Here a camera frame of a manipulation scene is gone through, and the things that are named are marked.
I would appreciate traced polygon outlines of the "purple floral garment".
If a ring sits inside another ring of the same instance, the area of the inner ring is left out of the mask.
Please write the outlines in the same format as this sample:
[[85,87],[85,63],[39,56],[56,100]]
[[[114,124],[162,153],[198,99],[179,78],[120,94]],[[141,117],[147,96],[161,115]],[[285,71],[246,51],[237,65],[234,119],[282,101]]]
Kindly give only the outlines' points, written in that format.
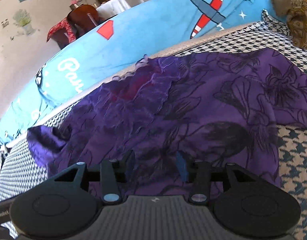
[[145,58],[85,96],[60,127],[30,128],[27,142],[49,176],[132,150],[124,194],[188,194],[177,151],[213,166],[237,163],[280,186],[278,125],[307,128],[307,74],[265,48]]

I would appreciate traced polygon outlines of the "dark wooden chair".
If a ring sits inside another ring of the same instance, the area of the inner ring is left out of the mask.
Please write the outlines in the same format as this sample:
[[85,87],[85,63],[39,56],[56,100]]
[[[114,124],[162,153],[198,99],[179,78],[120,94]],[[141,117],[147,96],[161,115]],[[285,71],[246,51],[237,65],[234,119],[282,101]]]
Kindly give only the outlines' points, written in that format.
[[[88,4],[83,4],[75,8],[66,16],[66,18],[77,39],[104,21],[104,19],[98,15],[96,8]],[[60,43],[57,44],[60,49],[66,47]]]

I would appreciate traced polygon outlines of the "blue printed sofa back cover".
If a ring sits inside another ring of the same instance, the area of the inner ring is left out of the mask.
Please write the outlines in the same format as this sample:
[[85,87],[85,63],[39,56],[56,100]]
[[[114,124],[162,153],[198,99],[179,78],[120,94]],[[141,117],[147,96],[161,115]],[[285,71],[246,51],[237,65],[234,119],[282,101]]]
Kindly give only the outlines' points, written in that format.
[[48,60],[0,119],[0,147],[82,91],[210,31],[258,22],[271,0],[149,0],[95,27]]

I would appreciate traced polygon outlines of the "white clothed dining table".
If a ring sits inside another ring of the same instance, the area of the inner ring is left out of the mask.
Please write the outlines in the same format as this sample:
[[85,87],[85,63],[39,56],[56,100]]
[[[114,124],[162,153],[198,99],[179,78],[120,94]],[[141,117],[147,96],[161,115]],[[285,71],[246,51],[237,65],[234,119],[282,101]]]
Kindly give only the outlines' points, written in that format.
[[109,0],[96,10],[100,17],[108,19],[141,3],[144,3],[144,0]]

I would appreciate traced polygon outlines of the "red patterned cloth on chair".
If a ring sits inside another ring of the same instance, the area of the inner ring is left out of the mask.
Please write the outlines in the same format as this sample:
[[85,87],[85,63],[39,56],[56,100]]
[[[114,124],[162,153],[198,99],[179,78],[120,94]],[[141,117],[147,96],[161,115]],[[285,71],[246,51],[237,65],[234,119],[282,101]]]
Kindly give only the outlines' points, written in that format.
[[74,42],[76,39],[75,33],[66,17],[51,27],[47,34],[47,42],[54,40],[64,46]]

